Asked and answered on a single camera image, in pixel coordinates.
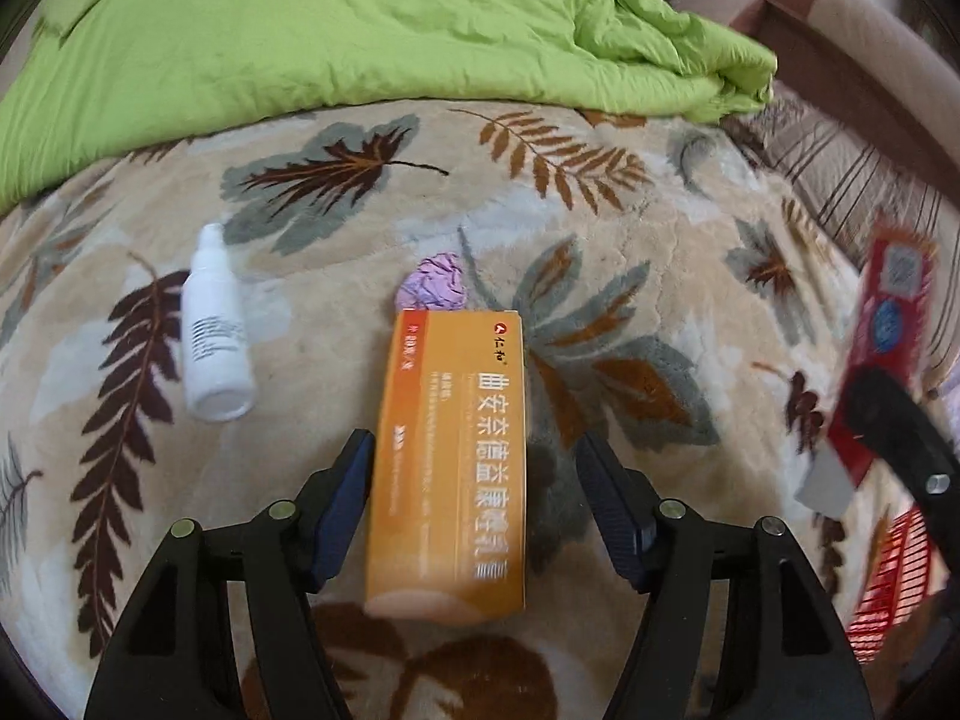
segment qr code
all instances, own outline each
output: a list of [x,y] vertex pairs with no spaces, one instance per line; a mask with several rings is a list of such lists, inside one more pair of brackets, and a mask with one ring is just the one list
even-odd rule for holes
[[887,247],[880,271],[880,291],[895,298],[912,300],[920,294],[923,255],[915,248],[894,244]]

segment blue oval label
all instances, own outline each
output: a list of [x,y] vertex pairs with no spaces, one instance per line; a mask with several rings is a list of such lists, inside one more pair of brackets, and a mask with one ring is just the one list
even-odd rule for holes
[[896,300],[884,300],[877,307],[872,321],[874,346],[880,354],[886,354],[899,343],[904,333],[904,317]]

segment orange medicine box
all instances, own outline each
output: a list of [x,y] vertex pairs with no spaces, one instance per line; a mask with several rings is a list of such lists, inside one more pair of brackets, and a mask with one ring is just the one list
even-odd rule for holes
[[380,410],[367,612],[471,625],[524,603],[520,315],[404,311]]

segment red package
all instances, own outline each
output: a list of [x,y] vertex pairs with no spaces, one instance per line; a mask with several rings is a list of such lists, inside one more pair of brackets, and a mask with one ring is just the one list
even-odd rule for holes
[[[883,368],[909,391],[918,389],[936,245],[917,233],[877,223],[853,342],[840,391],[864,365]],[[847,427],[843,398],[837,403],[797,499],[827,517],[839,519],[863,482],[874,453]]]

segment striped fabric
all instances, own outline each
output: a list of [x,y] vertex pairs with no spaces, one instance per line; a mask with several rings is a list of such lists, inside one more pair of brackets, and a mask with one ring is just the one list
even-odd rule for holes
[[858,268],[882,210],[939,245],[925,386],[947,378],[960,355],[960,210],[932,186],[901,170],[856,132],[776,83],[776,99],[723,128],[755,166],[786,177],[810,214]]

